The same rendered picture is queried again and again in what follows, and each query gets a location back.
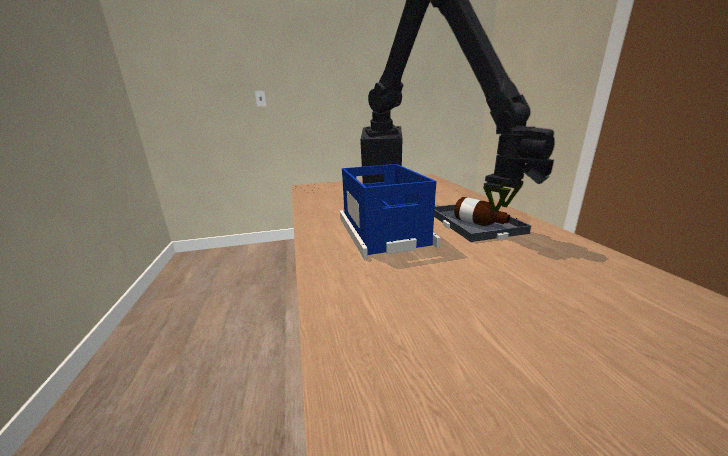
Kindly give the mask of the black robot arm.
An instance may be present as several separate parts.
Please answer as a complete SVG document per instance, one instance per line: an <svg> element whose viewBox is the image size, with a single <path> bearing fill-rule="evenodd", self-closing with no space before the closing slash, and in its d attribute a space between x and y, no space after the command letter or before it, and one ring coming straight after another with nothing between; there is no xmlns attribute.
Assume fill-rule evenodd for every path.
<svg viewBox="0 0 728 456"><path fill-rule="evenodd" d="M385 70L368 95L373 112L371 126L365 127L367 135L399 133L391 110L401 104L401 78L430 2L449 23L482 87L496 134L502 134L497 154L521 156L503 158L500 177L514 179L525 173L535 183L543 183L553 168L554 160L549 157L555 145L554 131L526 126L530 107L507 75L469 0L406 0Z"/></svg>

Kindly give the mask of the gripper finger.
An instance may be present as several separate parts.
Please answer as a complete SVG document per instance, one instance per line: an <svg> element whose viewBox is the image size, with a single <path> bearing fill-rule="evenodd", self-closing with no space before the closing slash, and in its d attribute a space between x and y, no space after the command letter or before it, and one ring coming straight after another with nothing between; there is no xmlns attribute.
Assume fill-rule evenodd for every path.
<svg viewBox="0 0 728 456"><path fill-rule="evenodd" d="M506 184L501 184L501 183L498 183L498 184L503 185L504 187L508 187L508 186L506 186ZM510 202L512 201L512 199L517 194L517 192L521 189L522 186L523 186L523 184L517 185L515 187L510 187L510 188L514 188L514 190L511 193L511 195L509 196L508 200L506 202L505 201L503 202L502 207L507 207L510 204Z"/></svg>
<svg viewBox="0 0 728 456"><path fill-rule="evenodd" d="M500 207L502 206L503 202L505 201L506 197L508 196L508 194L509 194L509 192L510 192L511 189L504 188L504 187L502 187L502 188L494 188L494 187L488 187L488 186L484 186L483 188L484 188L484 191L485 191L485 193L486 193L486 195L488 197L488 200L490 202L492 211L498 212L499 209L500 209ZM491 191L498 192L498 193L501 194L500 200L499 200L499 202L498 202L498 204L497 204L496 207L495 207L495 204L494 204L494 200L493 200L493 196L492 196Z"/></svg>

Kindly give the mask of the blue plastic crate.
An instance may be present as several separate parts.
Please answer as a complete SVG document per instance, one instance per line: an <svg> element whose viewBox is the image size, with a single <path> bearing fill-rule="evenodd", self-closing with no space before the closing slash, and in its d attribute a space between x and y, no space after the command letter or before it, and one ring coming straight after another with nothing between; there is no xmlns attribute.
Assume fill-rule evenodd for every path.
<svg viewBox="0 0 728 456"><path fill-rule="evenodd" d="M362 184L356 176L384 174ZM386 253L386 242L413 239L433 245L435 180L398 164L342 168L344 213L367 247Z"/></svg>

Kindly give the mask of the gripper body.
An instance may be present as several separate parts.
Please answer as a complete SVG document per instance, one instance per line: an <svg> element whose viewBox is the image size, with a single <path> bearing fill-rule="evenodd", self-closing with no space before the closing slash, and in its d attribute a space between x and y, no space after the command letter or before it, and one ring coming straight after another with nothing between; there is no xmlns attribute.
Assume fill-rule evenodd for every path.
<svg viewBox="0 0 728 456"><path fill-rule="evenodd" d="M487 182L484 183L484 186L502 188L503 185L500 185L498 183L506 184L506 186L508 186L508 187L515 187L517 185L523 184L524 181L521 181L521 180L524 178L524 174L523 174L523 176L520 176L520 177L517 177L514 179L500 177L503 158L520 158L520 155L518 155L518 156L497 155L494 173L487 175L485 177L485 181L487 181Z"/></svg>

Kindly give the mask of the brown glass bottle with white label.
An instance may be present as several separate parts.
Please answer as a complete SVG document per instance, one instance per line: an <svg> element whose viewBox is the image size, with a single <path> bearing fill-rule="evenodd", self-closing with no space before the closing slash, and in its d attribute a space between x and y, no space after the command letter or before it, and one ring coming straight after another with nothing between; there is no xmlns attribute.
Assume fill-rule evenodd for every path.
<svg viewBox="0 0 728 456"><path fill-rule="evenodd" d="M482 226L489 226L494 222L507 224L510 220L510 215L506 212L493 212L489 202L467 197L457 201L454 214L459 220Z"/></svg>

